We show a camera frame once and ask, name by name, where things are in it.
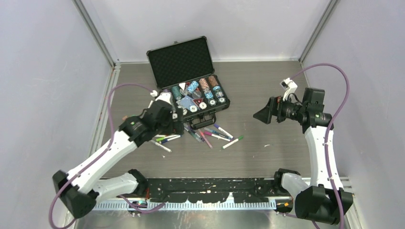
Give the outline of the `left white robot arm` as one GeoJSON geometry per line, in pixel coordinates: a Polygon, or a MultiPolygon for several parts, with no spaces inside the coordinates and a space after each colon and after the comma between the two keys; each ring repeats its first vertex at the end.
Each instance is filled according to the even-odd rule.
{"type": "Polygon", "coordinates": [[[67,173],[59,170],[53,175],[60,200],[75,219],[80,219],[104,200],[124,194],[142,197],[147,192],[148,181],[138,170],[132,169],[110,179],[102,179],[102,176],[143,143],[174,130],[171,94],[163,92],[142,117],[128,117],[110,140],[88,159],[67,173]]]}

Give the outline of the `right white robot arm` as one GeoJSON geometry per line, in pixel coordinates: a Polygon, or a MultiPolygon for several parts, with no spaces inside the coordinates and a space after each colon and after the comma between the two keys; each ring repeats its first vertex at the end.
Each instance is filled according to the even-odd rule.
{"type": "Polygon", "coordinates": [[[297,171],[280,168],[274,176],[273,191],[293,198],[292,213],[299,219],[337,225],[353,204],[352,193],[344,190],[333,152],[333,123],[324,110],[325,92],[306,88],[302,101],[270,97],[266,106],[253,118],[269,124],[272,117],[281,123],[287,119],[302,127],[310,153],[310,183],[297,171]]]}

